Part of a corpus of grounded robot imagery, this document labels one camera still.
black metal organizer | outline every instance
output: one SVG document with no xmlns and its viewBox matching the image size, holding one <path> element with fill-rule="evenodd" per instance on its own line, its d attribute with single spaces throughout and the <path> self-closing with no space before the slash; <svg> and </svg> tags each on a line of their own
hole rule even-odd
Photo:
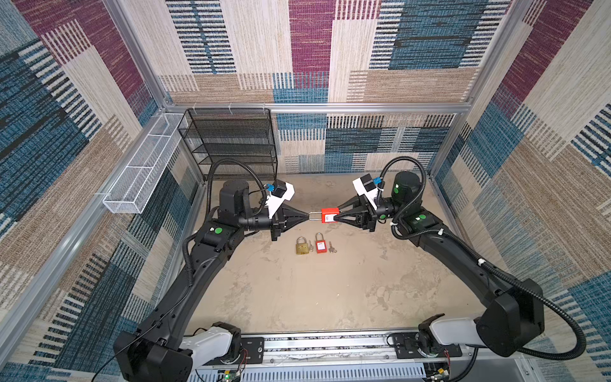
<svg viewBox="0 0 611 382">
<path fill-rule="evenodd" d="M 204 178 L 210 166 L 224 158 L 248 164 L 261 180 L 275 180 L 278 172 L 276 141 L 269 109 L 187 109 L 187 128 L 179 128 Z M 215 180 L 239 179 L 247 172 L 222 164 Z"/>
</svg>

white mesh shelf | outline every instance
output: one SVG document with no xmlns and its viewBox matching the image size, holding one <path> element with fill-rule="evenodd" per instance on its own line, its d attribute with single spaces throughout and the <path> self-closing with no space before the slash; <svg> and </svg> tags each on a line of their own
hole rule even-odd
<svg viewBox="0 0 611 382">
<path fill-rule="evenodd" d="M 178 127 L 187 126 L 183 114 L 164 113 L 155 122 L 130 162 L 104 197 L 112 213 L 142 213 L 176 146 Z"/>
</svg>

concrete-textured surface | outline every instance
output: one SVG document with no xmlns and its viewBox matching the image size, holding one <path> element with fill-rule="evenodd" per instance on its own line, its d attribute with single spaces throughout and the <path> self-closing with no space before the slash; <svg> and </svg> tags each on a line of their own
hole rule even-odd
<svg viewBox="0 0 611 382">
<path fill-rule="evenodd" d="M 359 176 L 279 178 L 295 186 L 288 204 L 309 212 L 338 206 L 354 196 L 352 180 Z M 218 204 L 222 184 L 214 183 L 212 206 Z M 252 205 L 258 201 L 255 195 Z M 428 186 L 423 205 L 445 219 Z M 202 222 L 203 211 L 196 226 Z M 314 244 L 317 232 L 337 253 L 297 255 L 297 237 Z M 414 327 L 437 313 L 481 311 L 483 306 L 456 276 L 411 242 L 395 239 L 389 223 L 378 224 L 371 233 L 342 223 L 307 221 L 278 241 L 272 242 L 268 231 L 245 238 L 204 294 L 187 332 L 216 321 L 236 325 L 242 332 Z"/>
</svg>

brass padlock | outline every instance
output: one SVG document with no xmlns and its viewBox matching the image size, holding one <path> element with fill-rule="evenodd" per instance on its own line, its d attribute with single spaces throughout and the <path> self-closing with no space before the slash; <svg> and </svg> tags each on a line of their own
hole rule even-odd
<svg viewBox="0 0 611 382">
<path fill-rule="evenodd" d="M 310 253 L 310 248 L 308 248 L 306 238 L 304 238 L 304 237 L 297 238 L 297 246 L 296 247 L 297 247 L 297 255 L 305 255 L 305 254 Z"/>
</svg>

mesh shelf tier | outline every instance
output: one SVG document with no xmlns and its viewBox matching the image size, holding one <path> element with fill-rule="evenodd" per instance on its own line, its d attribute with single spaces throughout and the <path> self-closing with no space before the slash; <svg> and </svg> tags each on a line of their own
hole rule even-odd
<svg viewBox="0 0 611 382">
<path fill-rule="evenodd" d="M 165 113 L 144 138 L 130 162 L 111 186 L 103 203 L 112 213 L 142 213 L 161 179 L 176 146 L 183 114 Z"/>
<path fill-rule="evenodd" d="M 178 128 L 202 175 L 221 159 L 248 164 L 262 180 L 274 180 L 278 171 L 276 142 L 268 109 L 189 109 Z M 235 164 L 222 164 L 215 180 L 248 178 Z"/>
</svg>

